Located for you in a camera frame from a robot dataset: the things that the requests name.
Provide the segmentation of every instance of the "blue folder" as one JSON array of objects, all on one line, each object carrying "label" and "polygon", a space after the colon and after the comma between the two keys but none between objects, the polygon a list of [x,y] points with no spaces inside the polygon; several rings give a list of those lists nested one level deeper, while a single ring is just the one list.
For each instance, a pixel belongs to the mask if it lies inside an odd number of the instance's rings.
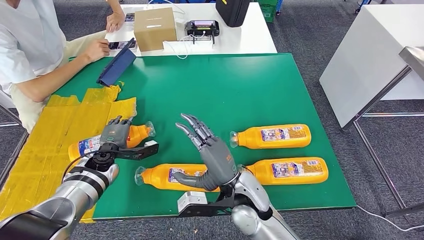
[{"label": "blue folder", "polygon": [[136,55],[130,50],[130,45],[134,41],[134,38],[131,38],[131,40],[128,41],[128,43],[120,50],[112,61],[109,62],[98,77],[98,84],[106,87],[113,85],[125,69],[134,62]]}]

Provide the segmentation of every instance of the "yellow tape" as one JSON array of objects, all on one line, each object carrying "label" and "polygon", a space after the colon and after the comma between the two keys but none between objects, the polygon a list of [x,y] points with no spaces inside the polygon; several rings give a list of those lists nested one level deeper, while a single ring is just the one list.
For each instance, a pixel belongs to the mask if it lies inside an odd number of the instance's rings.
[{"label": "yellow tape", "polygon": [[[19,153],[0,192],[0,220],[51,197],[69,164],[68,146],[102,133],[105,124],[122,115],[136,115],[136,98],[116,101],[119,86],[89,88],[81,103],[76,96],[51,96]],[[95,208],[81,219],[93,222]]]}]

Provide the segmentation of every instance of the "person's arm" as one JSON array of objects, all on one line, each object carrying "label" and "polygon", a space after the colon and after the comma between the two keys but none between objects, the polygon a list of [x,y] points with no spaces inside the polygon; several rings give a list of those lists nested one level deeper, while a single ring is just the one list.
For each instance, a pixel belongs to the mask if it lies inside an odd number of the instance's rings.
[{"label": "person's arm", "polygon": [[125,21],[125,14],[121,8],[119,0],[106,0],[110,7],[112,8],[113,13],[107,16],[106,21],[106,32],[112,33],[118,31]]},{"label": "person's arm", "polygon": [[109,42],[106,39],[93,41],[87,49],[74,60],[56,68],[52,72],[34,79],[16,83],[17,88],[34,102],[42,102],[86,65],[109,55]]}]

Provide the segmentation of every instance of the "gray robotic hand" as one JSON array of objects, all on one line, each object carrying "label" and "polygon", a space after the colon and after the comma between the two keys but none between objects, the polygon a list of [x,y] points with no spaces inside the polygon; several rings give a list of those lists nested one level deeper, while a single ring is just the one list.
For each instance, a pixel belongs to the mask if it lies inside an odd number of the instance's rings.
[{"label": "gray robotic hand", "polygon": [[100,136],[100,145],[110,142],[117,145],[119,148],[127,148],[127,137],[130,133],[131,122],[133,117],[121,120],[122,116],[119,115],[103,128]]},{"label": "gray robotic hand", "polygon": [[176,123],[175,125],[198,149],[207,171],[202,176],[188,176],[182,172],[175,172],[173,177],[183,185],[207,191],[213,191],[217,187],[230,183],[238,176],[239,171],[227,145],[195,116],[181,113],[181,117],[187,120],[194,132],[184,124]]}]

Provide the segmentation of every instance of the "orange bottle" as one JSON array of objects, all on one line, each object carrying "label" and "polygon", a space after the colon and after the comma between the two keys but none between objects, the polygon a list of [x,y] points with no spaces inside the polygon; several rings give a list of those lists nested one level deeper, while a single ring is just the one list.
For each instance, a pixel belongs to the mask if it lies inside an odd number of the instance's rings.
[{"label": "orange bottle", "polygon": [[[140,126],[131,125],[129,127],[126,145],[128,148],[134,148],[147,137],[154,137],[155,135],[155,127],[151,121]],[[100,148],[100,136],[101,135],[97,135],[71,144],[68,148],[69,159],[73,161],[83,154],[98,150]]]},{"label": "orange bottle", "polygon": [[311,142],[311,131],[305,124],[251,127],[230,133],[230,146],[250,149],[302,148]]},{"label": "orange bottle", "polygon": [[246,168],[262,185],[319,184],[329,178],[320,157],[265,159]]},{"label": "orange bottle", "polygon": [[[326,162],[320,157],[265,159],[244,168],[262,185],[319,184],[329,177]],[[201,176],[206,169],[204,164],[161,164],[153,168],[141,166],[135,172],[134,179],[137,185],[149,184],[157,189],[207,192],[202,188],[183,185],[173,177],[175,172]]]},{"label": "orange bottle", "polygon": [[137,185],[149,184],[157,189],[207,192],[203,188],[186,186],[179,183],[173,176],[175,172],[182,172],[190,176],[202,176],[206,171],[204,164],[161,164],[153,168],[137,168],[134,176]]}]

